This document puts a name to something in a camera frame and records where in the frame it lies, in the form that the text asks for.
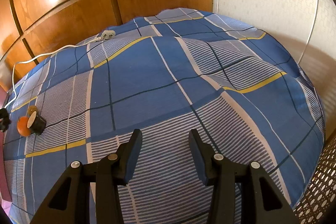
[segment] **bedsheet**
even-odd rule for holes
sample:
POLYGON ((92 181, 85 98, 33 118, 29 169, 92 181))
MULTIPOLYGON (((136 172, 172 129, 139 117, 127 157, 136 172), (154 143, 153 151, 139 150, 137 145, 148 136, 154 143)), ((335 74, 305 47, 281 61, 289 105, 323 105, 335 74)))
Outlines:
MULTIPOLYGON (((295 206, 325 122, 315 88, 280 43, 241 21, 184 8, 106 30, 115 36, 100 33, 50 56, 16 84, 4 138, 14 222, 29 223, 72 161, 100 160, 134 128, 143 145, 133 178, 118 188, 125 223, 206 222, 212 187, 197 177, 192 128, 234 162, 259 161, 295 206), (30 105, 47 127, 24 138, 16 122, 30 105)), ((92 184, 91 223, 94 196, 92 184)), ((236 187, 236 223, 240 201, 236 187)))

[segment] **yellow stripe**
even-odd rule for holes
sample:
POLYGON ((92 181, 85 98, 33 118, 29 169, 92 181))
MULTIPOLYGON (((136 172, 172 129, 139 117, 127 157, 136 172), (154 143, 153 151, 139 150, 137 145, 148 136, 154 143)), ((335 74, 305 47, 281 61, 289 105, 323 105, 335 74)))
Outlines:
POLYGON ((184 21, 184 20, 193 20, 193 19, 200 19, 203 17, 195 17, 195 18, 185 18, 185 19, 181 19, 181 20, 175 20, 175 21, 168 21, 168 22, 156 22, 156 23, 152 23, 154 24, 163 24, 163 23, 174 23, 174 22, 180 22, 180 21, 184 21))
POLYGON ((57 152, 57 151, 61 151, 61 150, 64 150, 64 149, 65 149, 65 145, 60 145, 60 146, 49 148, 49 149, 46 149, 46 150, 26 154, 26 158, 34 157, 34 156, 40 156, 40 155, 44 155, 44 154, 52 153, 52 152, 57 152))
POLYGON ((35 100, 36 98, 37 98, 37 96, 35 96, 34 98, 32 98, 32 99, 30 99, 29 101, 25 102, 23 105, 20 105, 20 106, 18 106, 18 107, 15 108, 15 109, 12 109, 11 112, 14 112, 14 111, 18 110, 19 108, 25 106, 26 104, 29 104, 32 100, 35 100))
MULTIPOLYGON (((80 141, 77 141, 77 142, 73 142, 73 143, 68 143, 67 148, 80 146, 80 145, 83 145, 85 143, 86 143, 86 139, 83 139, 83 140, 80 140, 80 141)), ((65 147, 66 147, 65 145, 60 145, 60 146, 57 146, 57 147, 48 148, 46 150, 29 153, 29 154, 26 154, 26 158, 34 157, 34 156, 41 156, 41 155, 44 155, 44 154, 47 154, 47 153, 53 153, 53 152, 65 150, 65 147)))
POLYGON ((232 88, 229 88, 227 86, 223 87, 223 89, 225 90, 233 90, 235 92, 239 92, 239 93, 248 93, 248 92, 251 92, 251 91, 254 91, 254 90, 257 90, 258 88, 261 88, 271 82, 273 82, 274 80, 277 80, 278 78, 280 78, 282 75, 286 75, 287 73, 285 72, 279 72, 277 73, 276 75, 273 75, 272 77, 270 78, 267 78, 266 80, 263 80, 262 82, 256 84, 256 85, 253 85, 253 86, 250 86, 249 88, 246 88, 246 89, 243 89, 243 90, 235 90, 235 89, 232 89, 232 88))
MULTIPOLYGON (((134 44, 136 44, 137 42, 144 40, 148 37, 140 37, 136 40, 133 40, 132 42, 130 42, 129 44, 127 44, 126 46, 122 47, 120 50, 116 51, 114 54, 112 54, 109 58, 107 58, 108 61, 110 61, 111 59, 115 58, 117 55, 121 54, 123 51, 127 50, 129 47, 133 46, 134 44)), ((106 63, 106 59, 101 61, 98 65, 95 65, 94 68, 98 68, 101 65, 106 63)))
POLYGON ((83 144, 86 144, 86 139, 74 142, 74 143, 68 143, 67 147, 68 148, 72 148, 72 147, 76 147, 76 146, 81 146, 83 144))
POLYGON ((263 32, 263 34, 260 37, 246 37, 246 38, 239 38, 239 40, 246 40, 246 39, 262 39, 265 36, 266 32, 263 32))
POLYGON ((19 222, 16 219, 12 218, 11 216, 10 219, 13 220, 16 224, 19 224, 19 222))

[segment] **black object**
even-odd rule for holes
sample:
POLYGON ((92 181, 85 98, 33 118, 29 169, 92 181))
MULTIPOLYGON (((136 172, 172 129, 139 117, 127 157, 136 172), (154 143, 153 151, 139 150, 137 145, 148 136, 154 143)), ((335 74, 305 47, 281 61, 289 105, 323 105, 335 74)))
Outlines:
POLYGON ((42 116, 37 114, 36 111, 34 111, 28 120, 27 127, 32 133, 35 133, 36 135, 41 135, 46 125, 47 121, 42 116))
POLYGON ((71 163, 41 203, 31 224, 89 224, 90 182, 96 183, 97 223, 124 223, 118 185, 126 185, 132 178, 141 146, 142 132, 135 129, 117 152, 90 164, 71 163))
POLYGON ((0 204, 0 223, 1 224, 12 224, 11 220, 6 215, 4 209, 1 207, 1 204, 0 204))
POLYGON ((0 109, 0 131, 5 132, 8 129, 8 126, 11 124, 11 120, 9 119, 9 114, 7 109, 0 109))
POLYGON ((335 224, 335 222, 336 222, 336 198, 334 198, 334 200, 330 202, 329 207, 327 207, 327 209, 325 210, 325 213, 323 213, 322 218, 320 219, 319 223, 321 223, 321 224, 335 224))
POLYGON ((241 184, 242 224, 298 224, 286 199, 261 165, 231 162, 215 154, 211 145, 202 142, 196 129, 189 132, 189 146, 199 179, 213 185, 207 223, 233 224, 235 183, 241 184))

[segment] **orange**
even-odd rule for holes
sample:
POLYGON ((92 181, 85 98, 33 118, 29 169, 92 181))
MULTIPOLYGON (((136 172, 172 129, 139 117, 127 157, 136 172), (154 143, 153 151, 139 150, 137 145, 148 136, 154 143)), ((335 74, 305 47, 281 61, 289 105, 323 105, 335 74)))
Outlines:
POLYGON ((27 128, 28 120, 29 117, 23 116, 17 121, 17 131, 20 133, 21 136, 28 137, 31 134, 30 130, 27 128))
POLYGON ((30 116, 31 114, 33 114, 34 111, 36 111, 37 114, 39 113, 39 110, 37 109, 37 106, 32 105, 32 106, 28 107, 27 114, 30 116))

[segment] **wicker basket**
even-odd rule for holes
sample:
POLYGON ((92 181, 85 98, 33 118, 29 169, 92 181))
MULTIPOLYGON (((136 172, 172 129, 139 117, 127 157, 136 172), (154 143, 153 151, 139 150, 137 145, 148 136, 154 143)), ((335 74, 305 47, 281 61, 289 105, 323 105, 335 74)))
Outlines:
POLYGON ((294 209, 300 224, 321 223, 336 198, 336 137, 324 148, 315 174, 294 209))

